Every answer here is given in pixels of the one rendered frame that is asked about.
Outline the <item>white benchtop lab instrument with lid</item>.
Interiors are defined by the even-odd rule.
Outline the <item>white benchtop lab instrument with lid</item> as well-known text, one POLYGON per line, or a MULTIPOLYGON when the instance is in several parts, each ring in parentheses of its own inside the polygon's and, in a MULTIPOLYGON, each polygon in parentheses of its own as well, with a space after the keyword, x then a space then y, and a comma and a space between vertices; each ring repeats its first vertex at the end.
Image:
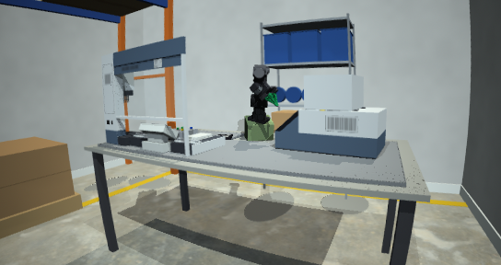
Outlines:
POLYGON ((304 109, 274 131, 275 147, 377 158, 386 119, 387 109, 364 108, 363 76, 304 75, 304 109))

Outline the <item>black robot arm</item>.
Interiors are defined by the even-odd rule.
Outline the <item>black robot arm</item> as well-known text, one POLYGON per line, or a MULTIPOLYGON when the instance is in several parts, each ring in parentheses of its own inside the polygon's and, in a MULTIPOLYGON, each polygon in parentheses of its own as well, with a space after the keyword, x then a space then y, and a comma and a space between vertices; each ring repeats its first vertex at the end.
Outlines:
POLYGON ((253 66, 253 82, 258 83, 253 83, 250 86, 251 92, 254 93, 253 95, 250 95, 250 106, 253 107, 253 112, 252 115, 248 117, 248 121, 265 124, 270 120, 270 117, 266 117, 265 112, 265 108, 268 107, 268 101, 265 100, 264 103, 264 101, 260 101, 259 99, 259 97, 270 87, 267 84, 267 75, 270 74, 270 67, 269 73, 267 72, 268 67, 266 65, 255 64, 253 66))

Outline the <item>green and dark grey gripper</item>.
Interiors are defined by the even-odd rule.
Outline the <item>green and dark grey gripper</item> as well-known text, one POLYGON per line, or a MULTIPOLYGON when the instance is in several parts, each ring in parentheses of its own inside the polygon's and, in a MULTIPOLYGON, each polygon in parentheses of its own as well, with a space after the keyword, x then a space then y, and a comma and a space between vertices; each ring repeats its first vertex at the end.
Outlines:
POLYGON ((260 97, 260 101, 267 100, 278 107, 276 92, 278 91, 276 86, 270 86, 260 97))

